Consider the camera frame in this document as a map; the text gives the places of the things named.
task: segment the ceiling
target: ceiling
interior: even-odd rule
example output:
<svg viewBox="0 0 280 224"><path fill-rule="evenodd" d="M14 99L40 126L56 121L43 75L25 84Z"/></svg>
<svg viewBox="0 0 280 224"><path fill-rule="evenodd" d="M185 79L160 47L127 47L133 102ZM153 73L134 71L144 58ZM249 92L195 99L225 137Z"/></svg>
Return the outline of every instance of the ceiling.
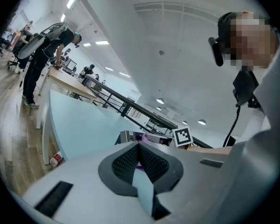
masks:
<svg viewBox="0 0 280 224"><path fill-rule="evenodd" d="M67 1L56 0L54 13L61 16ZM161 106L164 114L166 109L176 112L177 122L186 120L194 129L228 132L236 116L232 82L239 67L228 61L217 67L208 38L217 36L217 20L226 12L265 15L255 0L87 1L92 12L78 1L66 15L84 42L93 44L107 37L111 46L83 48L96 62L128 72L146 103L152 108ZM254 73L261 80L263 70ZM156 102L159 97L164 105ZM242 134L251 112L242 108L234 135ZM207 125L198 124L200 119Z"/></svg>
<svg viewBox="0 0 280 224"><path fill-rule="evenodd" d="M97 45L97 41L106 41L106 37L98 27L92 16L86 10L80 0L75 0L70 9L66 7L69 0L53 0L51 11L61 18L66 15L65 22L82 36L82 44L90 43L91 46L80 48L94 63L100 66L106 73L121 76L119 72L127 73L121 60L110 45Z"/></svg>

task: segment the black pants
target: black pants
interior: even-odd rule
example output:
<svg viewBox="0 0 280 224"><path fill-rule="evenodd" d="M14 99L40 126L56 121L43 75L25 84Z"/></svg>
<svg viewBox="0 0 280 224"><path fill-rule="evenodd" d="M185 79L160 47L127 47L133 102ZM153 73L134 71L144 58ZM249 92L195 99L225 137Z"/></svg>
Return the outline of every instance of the black pants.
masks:
<svg viewBox="0 0 280 224"><path fill-rule="evenodd" d="M48 62L47 56L43 53L42 48L35 50L35 55L29 65L26 72L23 84L23 95L26 96L27 103L34 103L33 91L36 87L36 82L41 76L42 69L46 66Z"/></svg>
<svg viewBox="0 0 280 224"><path fill-rule="evenodd" d="M28 57L26 57L24 59L19 59L19 67L21 69L25 69L26 68L26 65L27 65L27 63L29 61L29 58L30 58L30 56L28 56Z"/></svg>

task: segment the light blue panel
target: light blue panel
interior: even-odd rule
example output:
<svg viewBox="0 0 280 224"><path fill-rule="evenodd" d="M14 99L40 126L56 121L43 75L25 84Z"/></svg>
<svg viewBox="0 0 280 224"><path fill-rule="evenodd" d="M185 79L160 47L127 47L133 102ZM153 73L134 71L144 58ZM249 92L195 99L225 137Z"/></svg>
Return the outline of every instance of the light blue panel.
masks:
<svg viewBox="0 0 280 224"><path fill-rule="evenodd" d="M121 131L143 132L119 113L50 90L49 112L65 160L115 144Z"/></svg>
<svg viewBox="0 0 280 224"><path fill-rule="evenodd" d="M134 172L133 186L138 189L138 199L144 210L151 216L153 209L154 185L145 172L138 169Z"/></svg>

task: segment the wooden floor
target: wooden floor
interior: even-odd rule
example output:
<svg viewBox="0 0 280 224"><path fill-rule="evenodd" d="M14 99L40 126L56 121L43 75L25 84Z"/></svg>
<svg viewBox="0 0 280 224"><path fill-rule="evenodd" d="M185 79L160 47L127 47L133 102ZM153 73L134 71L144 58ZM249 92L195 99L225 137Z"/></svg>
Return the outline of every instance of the wooden floor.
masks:
<svg viewBox="0 0 280 224"><path fill-rule="evenodd" d="M22 196L29 186L52 170L42 161L41 131L36 130L36 110L21 98L22 74L7 70L11 53L0 57L0 176L6 186ZM51 140L50 157L58 147Z"/></svg>

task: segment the black mesh grille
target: black mesh grille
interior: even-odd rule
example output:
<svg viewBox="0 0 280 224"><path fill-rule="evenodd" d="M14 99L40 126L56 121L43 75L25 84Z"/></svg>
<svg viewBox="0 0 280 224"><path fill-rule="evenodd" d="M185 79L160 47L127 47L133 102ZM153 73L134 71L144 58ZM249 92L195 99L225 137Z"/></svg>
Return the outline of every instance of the black mesh grille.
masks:
<svg viewBox="0 0 280 224"><path fill-rule="evenodd" d="M128 152L119 156L112 163L112 170L114 174L121 180L132 184L135 168L138 164L137 152L138 146L134 146Z"/></svg>
<svg viewBox="0 0 280 224"><path fill-rule="evenodd" d="M144 146L139 145L139 147L140 152L138 153L138 160L146 172L149 180L154 183L168 171L169 163Z"/></svg>

